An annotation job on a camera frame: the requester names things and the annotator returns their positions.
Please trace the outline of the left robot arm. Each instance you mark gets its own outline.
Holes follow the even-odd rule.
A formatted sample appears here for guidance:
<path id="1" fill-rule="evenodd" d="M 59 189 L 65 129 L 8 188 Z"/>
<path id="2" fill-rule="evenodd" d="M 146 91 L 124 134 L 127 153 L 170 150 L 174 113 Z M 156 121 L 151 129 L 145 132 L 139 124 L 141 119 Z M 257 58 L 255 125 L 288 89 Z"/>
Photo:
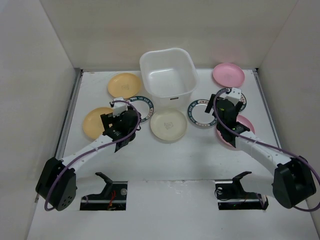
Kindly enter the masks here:
<path id="1" fill-rule="evenodd" d="M 35 191 L 44 198 L 47 212 L 62 211 L 84 196 L 107 198 L 112 194 L 111 180 L 104 173 L 96 171 L 93 177 L 84 177 L 80 170 L 92 166 L 99 157 L 107 160 L 128 145 L 136 136 L 141 115 L 129 107 L 119 116 L 104 114 L 101 118 L 105 131 L 96 140 L 72 155 L 46 161 Z"/>

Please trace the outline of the cream white plate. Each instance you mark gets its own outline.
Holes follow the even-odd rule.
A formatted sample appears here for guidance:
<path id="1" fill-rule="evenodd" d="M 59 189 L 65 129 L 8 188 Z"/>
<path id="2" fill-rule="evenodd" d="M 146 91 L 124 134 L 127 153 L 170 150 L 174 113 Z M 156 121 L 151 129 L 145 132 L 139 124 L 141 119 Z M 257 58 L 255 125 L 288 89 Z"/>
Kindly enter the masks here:
<path id="1" fill-rule="evenodd" d="M 150 120 L 152 133 L 159 139 L 174 142 L 182 138 L 187 131 L 185 115 L 177 109 L 162 109 L 153 114 Z"/>

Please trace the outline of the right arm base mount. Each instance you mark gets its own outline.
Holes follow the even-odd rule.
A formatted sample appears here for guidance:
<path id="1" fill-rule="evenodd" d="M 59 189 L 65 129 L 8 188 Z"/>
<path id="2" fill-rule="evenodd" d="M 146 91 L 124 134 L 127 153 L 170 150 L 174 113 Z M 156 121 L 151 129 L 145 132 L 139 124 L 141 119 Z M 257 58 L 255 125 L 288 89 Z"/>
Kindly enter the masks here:
<path id="1" fill-rule="evenodd" d="M 267 197 L 259 193 L 247 192 L 240 182 L 243 177 L 251 174 L 250 171 L 242 172 L 232 179 L 222 179 L 215 181 L 214 195 L 217 199 L 220 211 L 234 210 L 262 210 L 269 206 Z"/>

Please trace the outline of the pink plate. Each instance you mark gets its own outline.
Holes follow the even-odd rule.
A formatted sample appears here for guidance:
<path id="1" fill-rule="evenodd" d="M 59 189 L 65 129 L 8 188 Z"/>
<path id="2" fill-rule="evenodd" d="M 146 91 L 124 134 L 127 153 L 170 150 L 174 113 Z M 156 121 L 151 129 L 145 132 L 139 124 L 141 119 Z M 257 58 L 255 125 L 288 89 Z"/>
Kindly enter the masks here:
<path id="1" fill-rule="evenodd" d="M 246 126 L 247 128 L 249 128 L 251 132 L 255 133 L 255 128 L 254 128 L 253 124 L 252 124 L 246 117 L 244 117 L 244 116 L 242 116 L 242 115 L 238 115 L 236 120 L 237 120 L 239 123 L 241 123 L 241 124 L 243 124 L 244 126 Z M 220 141 L 221 141 L 221 142 L 223 142 L 225 145 L 227 145 L 227 146 L 229 146 L 229 147 L 233 147 L 230 143 L 226 142 L 226 141 L 223 139 L 221 133 L 220 133 L 218 130 L 216 130 L 216 134 L 217 134 L 217 136 L 220 138 Z"/>
<path id="2" fill-rule="evenodd" d="M 241 87 L 245 81 L 243 70 L 232 63 L 220 63 L 212 71 L 213 79 L 227 88 Z"/>

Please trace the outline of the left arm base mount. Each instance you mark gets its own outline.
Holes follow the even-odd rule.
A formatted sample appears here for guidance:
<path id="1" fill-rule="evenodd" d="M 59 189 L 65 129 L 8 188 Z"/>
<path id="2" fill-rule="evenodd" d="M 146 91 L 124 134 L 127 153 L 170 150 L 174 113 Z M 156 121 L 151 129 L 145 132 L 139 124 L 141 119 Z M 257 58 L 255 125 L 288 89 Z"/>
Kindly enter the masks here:
<path id="1" fill-rule="evenodd" d="M 104 188 L 98 194 L 81 198 L 80 211 L 125 211 L 127 206 L 127 181 L 113 181 L 102 172 L 95 173 L 103 179 Z"/>

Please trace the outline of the green rimmed plate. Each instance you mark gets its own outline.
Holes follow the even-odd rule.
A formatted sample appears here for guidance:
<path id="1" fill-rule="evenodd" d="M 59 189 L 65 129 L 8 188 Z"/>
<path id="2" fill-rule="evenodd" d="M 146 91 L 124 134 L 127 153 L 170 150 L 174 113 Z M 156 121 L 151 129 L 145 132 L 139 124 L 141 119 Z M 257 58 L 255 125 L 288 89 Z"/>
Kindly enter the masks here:
<path id="1" fill-rule="evenodd" d="M 189 120 L 198 127 L 210 128 L 217 123 L 216 118 L 212 115 L 213 108 L 209 113 L 205 112 L 208 103 L 207 99 L 197 99 L 191 102 L 187 108 Z"/>
<path id="2" fill-rule="evenodd" d="M 228 90 L 227 87 L 221 88 L 221 89 L 218 91 L 218 93 L 221 92 L 221 91 L 224 91 L 225 89 Z M 221 97 L 221 98 L 225 98 L 226 95 L 227 95 L 227 93 L 225 92 L 225 93 L 221 94 L 220 97 Z M 245 97 L 245 95 L 244 95 L 243 93 L 241 93 L 240 101 L 242 102 L 242 107 L 240 108 L 239 111 L 242 112 L 242 111 L 247 107 L 247 99 L 246 99 L 246 97 Z"/>
<path id="3" fill-rule="evenodd" d="M 128 99 L 141 115 L 141 123 L 150 119 L 154 113 L 155 107 L 153 102 L 145 96 L 134 96 Z"/>

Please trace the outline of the yellow plate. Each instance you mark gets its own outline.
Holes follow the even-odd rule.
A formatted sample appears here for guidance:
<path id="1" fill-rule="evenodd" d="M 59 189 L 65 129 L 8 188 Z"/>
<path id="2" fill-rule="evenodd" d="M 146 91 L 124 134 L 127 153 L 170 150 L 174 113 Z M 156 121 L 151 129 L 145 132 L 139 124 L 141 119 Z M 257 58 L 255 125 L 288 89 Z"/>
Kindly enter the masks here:
<path id="1" fill-rule="evenodd" d="M 101 115 L 110 114 L 113 110 L 110 107 L 99 107 L 90 111 L 83 120 L 82 129 L 84 134 L 96 140 L 104 131 Z"/>
<path id="2" fill-rule="evenodd" d="M 129 99 L 141 89 L 141 79 L 132 73 L 120 73 L 113 76 L 107 85 L 107 90 L 114 98 Z"/>

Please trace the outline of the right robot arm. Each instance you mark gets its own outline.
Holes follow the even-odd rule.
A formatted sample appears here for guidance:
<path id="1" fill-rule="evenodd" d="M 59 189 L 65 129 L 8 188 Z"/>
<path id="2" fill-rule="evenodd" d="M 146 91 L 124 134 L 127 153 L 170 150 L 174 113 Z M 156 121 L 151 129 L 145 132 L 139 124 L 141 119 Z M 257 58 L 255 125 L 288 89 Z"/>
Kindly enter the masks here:
<path id="1" fill-rule="evenodd" d="M 224 98 L 219 93 L 211 95 L 205 112 L 216 117 L 217 131 L 225 142 L 259 162 L 272 178 L 244 171 L 228 183 L 217 182 L 217 198 L 224 201 L 252 195 L 261 200 L 267 195 L 287 209 L 296 209 L 317 192 L 315 181 L 320 179 L 319 175 L 303 157 L 260 141 L 249 127 L 237 121 L 243 105 L 241 91 L 227 88 L 224 92 L 227 94 Z"/>

